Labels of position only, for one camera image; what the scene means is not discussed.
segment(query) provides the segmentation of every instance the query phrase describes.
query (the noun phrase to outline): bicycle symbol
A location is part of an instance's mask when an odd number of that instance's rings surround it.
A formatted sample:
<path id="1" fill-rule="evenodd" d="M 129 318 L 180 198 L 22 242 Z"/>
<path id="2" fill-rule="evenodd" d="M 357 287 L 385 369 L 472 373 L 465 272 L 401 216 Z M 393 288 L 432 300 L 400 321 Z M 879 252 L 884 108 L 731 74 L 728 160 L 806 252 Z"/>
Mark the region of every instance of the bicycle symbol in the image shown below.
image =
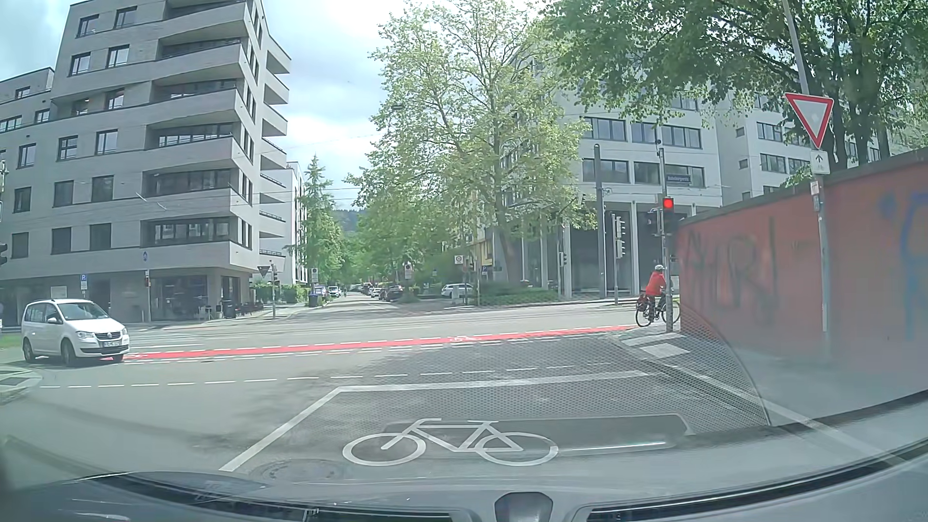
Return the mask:
<path id="1" fill-rule="evenodd" d="M 497 463 L 507 466 L 530 466 L 530 465 L 539 465 L 541 463 L 546 463 L 547 461 L 553 459 L 558 454 L 558 445 L 555 444 L 552 440 L 547 437 L 542 437 L 534 433 L 523 433 L 523 432 L 508 432 L 503 433 L 497 430 L 492 426 L 496 421 L 468 421 L 471 424 L 426 424 L 426 423 L 440 423 L 441 419 L 419 419 L 415 423 L 410 424 L 408 428 L 403 430 L 400 433 L 375 433 L 371 435 L 365 435 L 360 438 L 349 442 L 345 445 L 342 450 L 342 456 L 347 459 L 349 462 L 367 465 L 367 466 L 392 466 L 402 463 L 408 463 L 418 459 L 422 456 L 422 453 L 425 453 L 425 441 L 430 440 L 438 446 L 445 448 L 448 451 L 454 453 L 468 452 L 468 453 L 477 453 L 485 460 L 491 463 Z M 462 428 L 462 429 L 472 429 L 473 432 L 468 435 L 468 437 L 460 444 L 460 446 L 455 446 L 444 440 L 441 440 L 438 437 L 433 436 L 432 434 L 426 432 L 428 428 Z M 486 432 L 489 435 L 481 437 L 483 433 Z M 394 444 L 400 440 L 407 438 L 416 443 L 416 448 L 412 453 L 408 454 L 405 457 L 400 457 L 392 461 L 367 461 L 361 458 L 358 458 L 354 454 L 354 448 L 367 440 L 372 440 L 375 438 L 388 437 L 389 440 L 385 444 L 380 446 L 380 450 L 389 450 Z M 544 442 L 548 446 L 548 453 L 543 455 L 540 458 L 533 459 L 530 461 L 507 461 L 495 457 L 491 453 L 503 453 L 503 454 L 512 454 L 513 456 L 518 456 L 517 453 L 520 451 L 525 451 L 525 449 L 512 440 L 513 437 L 528 437 Z M 505 447 L 502 448 L 487 448 L 487 443 L 499 440 L 502 442 Z"/>

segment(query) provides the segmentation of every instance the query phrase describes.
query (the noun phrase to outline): gray building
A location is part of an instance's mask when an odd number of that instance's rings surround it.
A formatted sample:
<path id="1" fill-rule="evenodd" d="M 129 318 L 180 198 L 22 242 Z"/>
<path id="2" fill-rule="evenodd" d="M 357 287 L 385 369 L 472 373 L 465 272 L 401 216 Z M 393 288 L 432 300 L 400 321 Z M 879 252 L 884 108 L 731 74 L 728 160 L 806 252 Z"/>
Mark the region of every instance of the gray building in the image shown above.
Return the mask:
<path id="1" fill-rule="evenodd" d="M 71 6 L 56 68 L 0 82 L 5 324 L 49 296 L 126 322 L 250 301 L 289 71 L 260 0 Z"/>

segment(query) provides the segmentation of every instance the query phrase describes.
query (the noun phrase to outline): bicycle wheel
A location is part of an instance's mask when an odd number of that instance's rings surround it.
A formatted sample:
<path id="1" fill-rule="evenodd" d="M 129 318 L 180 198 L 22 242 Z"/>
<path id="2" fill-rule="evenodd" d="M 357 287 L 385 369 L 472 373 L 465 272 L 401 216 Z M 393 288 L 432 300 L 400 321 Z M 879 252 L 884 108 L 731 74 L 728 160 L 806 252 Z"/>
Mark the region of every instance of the bicycle wheel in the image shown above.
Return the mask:
<path id="1" fill-rule="evenodd" d="M 394 437 L 408 438 L 416 443 L 416 448 L 412 450 L 412 453 L 409 453 L 407 456 L 400 457 L 398 459 L 393 459 L 391 461 L 369 461 L 366 459 L 359 458 L 357 455 L 354 454 L 354 448 L 358 444 L 374 439 L 374 438 L 379 438 L 379 437 L 388 437 L 388 441 L 389 441 L 389 438 L 394 438 Z M 352 440 L 348 444 L 345 444 L 345 447 L 342 449 L 342 457 L 344 457 L 345 460 L 347 460 L 350 463 L 361 464 L 365 466 L 393 466 L 393 465 L 408 463 L 409 461 L 414 461 L 418 459 L 419 457 L 421 457 L 422 453 L 424 452 L 425 452 L 425 441 L 419 437 L 414 437 L 412 435 L 403 434 L 403 433 L 375 433 L 372 435 L 365 435 L 363 437 L 356 438 L 355 440 Z"/>
<path id="2" fill-rule="evenodd" d="M 541 440 L 542 442 L 544 442 L 545 444 L 548 445 L 548 452 L 547 452 L 546 454 L 542 455 L 541 457 L 539 457 L 539 458 L 537 458 L 537 459 L 532 459 L 532 460 L 530 460 L 530 461 L 504 461 L 504 460 L 502 460 L 502 459 L 498 459 L 497 457 L 494 457 L 494 456 L 491 455 L 490 453 L 499 452 L 499 453 L 510 453 L 510 454 L 516 454 L 516 455 L 518 455 L 519 453 L 522 453 L 524 450 L 523 450 L 523 449 L 514 450 L 514 449 L 512 449 L 512 448 L 505 448 L 505 449 L 503 449 L 503 448 L 486 448 L 486 447 L 485 447 L 487 442 L 489 442 L 489 441 L 491 441 L 491 440 L 493 440 L 493 439 L 496 439 L 496 438 L 501 438 L 501 437 L 506 437 L 506 438 L 509 438 L 509 439 L 512 439 L 513 437 L 529 437 L 529 438 L 533 438 L 533 439 L 536 439 L 536 440 Z M 555 444 L 554 441 L 551 440 L 550 438 L 542 437 L 542 436 L 537 435 L 537 434 L 534 434 L 534 433 L 523 433 L 523 432 L 519 432 L 519 431 L 510 431 L 510 432 L 508 432 L 508 433 L 500 433 L 500 434 L 498 434 L 498 435 L 497 435 L 497 434 L 490 434 L 490 435 L 488 435 L 488 436 L 486 436 L 486 437 L 484 437 L 484 438 L 481 438 L 481 439 L 477 442 L 477 444 L 474 445 L 473 448 L 474 448 L 474 450 L 477 452 L 478 455 L 480 455 L 481 457 L 484 457 L 487 461 L 489 461 L 489 462 L 491 462 L 491 463 L 495 463 L 495 464 L 503 464 L 503 465 L 506 465 L 506 466 L 534 466 L 534 465 L 539 465 L 539 464 L 542 464 L 542 463 L 546 463 L 547 461 L 553 459 L 554 457 L 556 457 L 556 456 L 558 455 L 558 445 Z"/>

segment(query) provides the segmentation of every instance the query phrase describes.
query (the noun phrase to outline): blue graffiti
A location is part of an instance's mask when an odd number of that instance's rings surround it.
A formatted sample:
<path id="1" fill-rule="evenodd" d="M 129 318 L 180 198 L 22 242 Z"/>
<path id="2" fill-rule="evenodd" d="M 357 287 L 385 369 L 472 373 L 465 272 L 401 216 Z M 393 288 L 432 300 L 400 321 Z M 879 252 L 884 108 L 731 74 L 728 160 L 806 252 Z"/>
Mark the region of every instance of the blue graffiti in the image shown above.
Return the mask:
<path id="1" fill-rule="evenodd" d="M 912 341 L 915 337 L 916 307 L 928 307 L 928 295 L 925 294 L 919 281 L 920 275 L 928 268 L 928 254 L 917 255 L 911 251 L 909 245 L 909 240 L 914 237 L 914 234 L 925 233 L 924 227 L 918 226 L 924 224 L 917 223 L 915 220 L 915 215 L 922 208 L 928 212 L 928 193 L 912 194 L 909 209 L 902 221 L 902 229 L 899 231 L 899 257 L 902 259 L 902 268 L 906 278 L 904 295 L 907 341 Z"/>

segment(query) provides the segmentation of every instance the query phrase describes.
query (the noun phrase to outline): car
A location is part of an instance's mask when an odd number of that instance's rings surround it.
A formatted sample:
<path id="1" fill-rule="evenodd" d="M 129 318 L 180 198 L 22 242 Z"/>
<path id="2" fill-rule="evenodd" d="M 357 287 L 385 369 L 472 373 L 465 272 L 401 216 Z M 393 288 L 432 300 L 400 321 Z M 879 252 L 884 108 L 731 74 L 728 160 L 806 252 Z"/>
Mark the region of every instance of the car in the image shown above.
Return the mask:
<path id="1" fill-rule="evenodd" d="M 61 357 L 65 366 L 78 359 L 112 357 L 121 362 L 129 353 L 129 332 L 103 308 L 86 299 L 42 299 L 22 312 L 22 356 Z"/>

